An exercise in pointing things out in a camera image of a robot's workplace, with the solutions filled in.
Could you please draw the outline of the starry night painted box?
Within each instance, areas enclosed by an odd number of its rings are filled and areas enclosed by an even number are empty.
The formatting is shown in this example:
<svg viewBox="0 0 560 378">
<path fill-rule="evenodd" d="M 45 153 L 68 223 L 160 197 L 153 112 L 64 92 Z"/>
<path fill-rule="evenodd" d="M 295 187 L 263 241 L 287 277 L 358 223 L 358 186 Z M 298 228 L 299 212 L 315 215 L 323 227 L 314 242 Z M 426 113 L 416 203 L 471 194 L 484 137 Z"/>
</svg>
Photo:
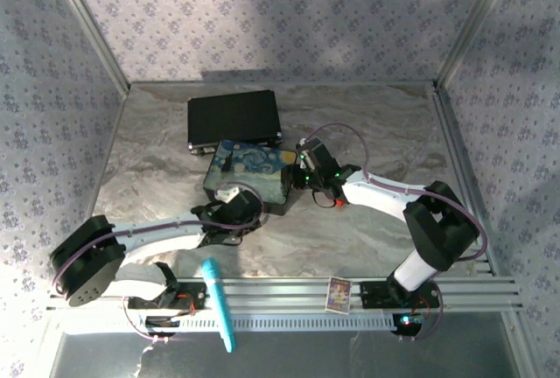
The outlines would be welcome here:
<svg viewBox="0 0 560 378">
<path fill-rule="evenodd" d="M 209 199 L 226 183 L 240 182 L 262 197 L 267 214 L 282 216 L 289 207 L 292 171 L 297 153 L 252 143 L 223 140 L 218 144 L 203 181 Z"/>
</svg>

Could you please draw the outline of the black hard case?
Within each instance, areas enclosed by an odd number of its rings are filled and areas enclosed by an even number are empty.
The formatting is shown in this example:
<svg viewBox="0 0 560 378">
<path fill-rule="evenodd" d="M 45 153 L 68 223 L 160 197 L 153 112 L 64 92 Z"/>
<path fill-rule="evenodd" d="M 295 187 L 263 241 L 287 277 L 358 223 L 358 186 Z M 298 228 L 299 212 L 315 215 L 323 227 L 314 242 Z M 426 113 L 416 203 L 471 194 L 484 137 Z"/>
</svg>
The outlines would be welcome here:
<svg viewBox="0 0 560 378">
<path fill-rule="evenodd" d="M 266 89 L 189 99 L 187 147 L 190 153 L 214 153 L 223 140 L 279 145 L 283 132 L 275 93 Z"/>
</svg>

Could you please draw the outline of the teal marker pen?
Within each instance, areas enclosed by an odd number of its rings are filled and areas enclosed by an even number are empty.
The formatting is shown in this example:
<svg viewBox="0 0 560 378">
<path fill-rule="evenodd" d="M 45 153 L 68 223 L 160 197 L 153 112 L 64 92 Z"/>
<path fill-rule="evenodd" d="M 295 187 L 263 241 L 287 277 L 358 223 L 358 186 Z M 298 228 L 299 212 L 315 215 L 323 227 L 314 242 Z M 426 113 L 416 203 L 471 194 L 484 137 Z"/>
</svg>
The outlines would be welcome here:
<svg viewBox="0 0 560 378">
<path fill-rule="evenodd" d="M 235 329 L 218 263 L 213 258 L 205 259 L 201 264 L 201 273 L 208 294 L 215 304 L 220 337 L 226 351 L 231 354 L 236 349 Z"/>
</svg>

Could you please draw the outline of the small picture card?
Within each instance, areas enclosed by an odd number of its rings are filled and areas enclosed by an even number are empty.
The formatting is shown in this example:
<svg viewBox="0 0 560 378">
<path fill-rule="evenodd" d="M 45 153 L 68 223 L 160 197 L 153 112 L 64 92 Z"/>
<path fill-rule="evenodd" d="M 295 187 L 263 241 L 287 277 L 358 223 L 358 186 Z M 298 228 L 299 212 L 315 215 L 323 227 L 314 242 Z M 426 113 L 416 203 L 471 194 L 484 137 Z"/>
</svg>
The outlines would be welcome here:
<svg viewBox="0 0 560 378">
<path fill-rule="evenodd" d="M 325 311 L 347 315 L 351 307 L 352 282 L 345 278 L 329 278 L 325 298 Z"/>
</svg>

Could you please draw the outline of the aluminium mounting rail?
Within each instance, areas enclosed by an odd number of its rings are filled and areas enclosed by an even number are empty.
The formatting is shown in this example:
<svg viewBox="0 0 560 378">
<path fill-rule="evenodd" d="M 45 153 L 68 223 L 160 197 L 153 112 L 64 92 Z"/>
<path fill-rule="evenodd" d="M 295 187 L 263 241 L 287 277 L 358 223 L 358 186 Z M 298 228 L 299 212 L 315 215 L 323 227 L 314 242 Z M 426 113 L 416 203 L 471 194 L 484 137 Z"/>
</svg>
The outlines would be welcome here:
<svg viewBox="0 0 560 378">
<path fill-rule="evenodd" d="M 242 277 L 224 279 L 223 286 L 229 308 L 234 313 L 323 312 L 328 279 Z M 401 309 L 364 309 L 361 304 L 361 282 L 384 282 L 379 278 L 352 281 L 351 312 L 393 312 Z M 510 305 L 522 303 L 515 281 L 510 277 L 439 277 L 435 282 L 443 293 L 444 310 L 455 312 L 504 312 Z M 94 285 L 82 296 L 64 297 L 54 292 L 46 302 L 48 310 L 72 307 L 98 308 L 116 304 L 122 298 L 153 299 L 167 289 L 161 275 L 148 280 L 117 278 L 106 290 Z"/>
</svg>

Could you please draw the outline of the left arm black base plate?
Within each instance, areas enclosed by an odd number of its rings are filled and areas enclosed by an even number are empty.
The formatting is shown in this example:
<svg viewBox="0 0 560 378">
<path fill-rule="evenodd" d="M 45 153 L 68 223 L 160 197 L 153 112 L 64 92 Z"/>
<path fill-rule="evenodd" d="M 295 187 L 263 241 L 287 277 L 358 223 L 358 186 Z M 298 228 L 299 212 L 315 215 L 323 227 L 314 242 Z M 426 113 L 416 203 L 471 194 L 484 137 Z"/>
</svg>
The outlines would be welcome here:
<svg viewBox="0 0 560 378">
<path fill-rule="evenodd" d="M 127 297 L 125 318 L 133 330 L 149 340 L 178 340 L 181 321 L 205 308 L 207 287 L 202 283 L 171 285 L 153 299 Z"/>
</svg>

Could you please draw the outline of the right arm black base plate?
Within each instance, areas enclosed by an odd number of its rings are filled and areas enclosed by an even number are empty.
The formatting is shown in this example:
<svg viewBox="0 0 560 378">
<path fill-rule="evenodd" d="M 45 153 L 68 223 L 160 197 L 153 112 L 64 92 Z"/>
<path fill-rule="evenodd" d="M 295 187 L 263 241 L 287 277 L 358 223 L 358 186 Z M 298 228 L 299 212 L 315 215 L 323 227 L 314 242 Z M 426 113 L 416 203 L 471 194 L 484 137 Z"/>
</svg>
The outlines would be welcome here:
<svg viewBox="0 0 560 378">
<path fill-rule="evenodd" d="M 444 313 L 443 293 L 432 281 L 417 290 L 401 290 L 394 283 L 361 282 L 360 299 L 364 309 L 401 309 L 393 313 L 395 330 L 400 340 L 426 339 L 438 328 Z"/>
</svg>

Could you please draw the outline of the aluminium table side rail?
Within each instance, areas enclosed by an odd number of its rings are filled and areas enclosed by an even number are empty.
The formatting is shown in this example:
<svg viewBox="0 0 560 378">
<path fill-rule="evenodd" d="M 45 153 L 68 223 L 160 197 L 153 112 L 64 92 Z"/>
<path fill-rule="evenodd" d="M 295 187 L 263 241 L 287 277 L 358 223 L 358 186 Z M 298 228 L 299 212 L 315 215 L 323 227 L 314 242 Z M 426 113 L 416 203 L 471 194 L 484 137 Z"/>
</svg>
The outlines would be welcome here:
<svg viewBox="0 0 560 378">
<path fill-rule="evenodd" d="M 458 194 L 469 211 L 478 218 L 486 232 L 486 263 L 493 278 L 504 278 L 505 270 L 500 267 L 492 247 L 495 233 L 487 219 L 468 150 L 459 129 L 459 122 L 452 110 L 450 96 L 446 89 L 440 87 L 436 82 L 432 83 L 431 88 L 435 118 L 451 159 L 451 169 L 458 186 Z M 529 330 L 525 307 L 522 303 L 511 304 L 506 311 L 500 314 L 500 318 L 507 345 L 513 357 L 515 372 L 520 378 L 538 378 L 540 374 L 539 355 L 535 350 Z"/>
</svg>

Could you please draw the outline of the aluminium corner post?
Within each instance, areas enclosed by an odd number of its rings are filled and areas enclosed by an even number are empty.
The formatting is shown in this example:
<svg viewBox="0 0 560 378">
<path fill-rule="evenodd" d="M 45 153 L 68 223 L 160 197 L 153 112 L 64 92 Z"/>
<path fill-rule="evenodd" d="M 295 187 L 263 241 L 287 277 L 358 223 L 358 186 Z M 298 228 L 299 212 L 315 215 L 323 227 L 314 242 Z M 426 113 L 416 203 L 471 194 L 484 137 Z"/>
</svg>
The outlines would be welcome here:
<svg viewBox="0 0 560 378">
<path fill-rule="evenodd" d="M 451 46 L 434 80 L 434 88 L 446 88 L 462 64 L 470 46 L 498 0 L 474 0 L 458 36 Z"/>
<path fill-rule="evenodd" d="M 130 91 L 130 83 L 120 68 L 116 56 L 102 36 L 102 30 L 85 0 L 67 0 L 87 39 L 101 60 L 109 77 L 122 95 Z"/>
</svg>

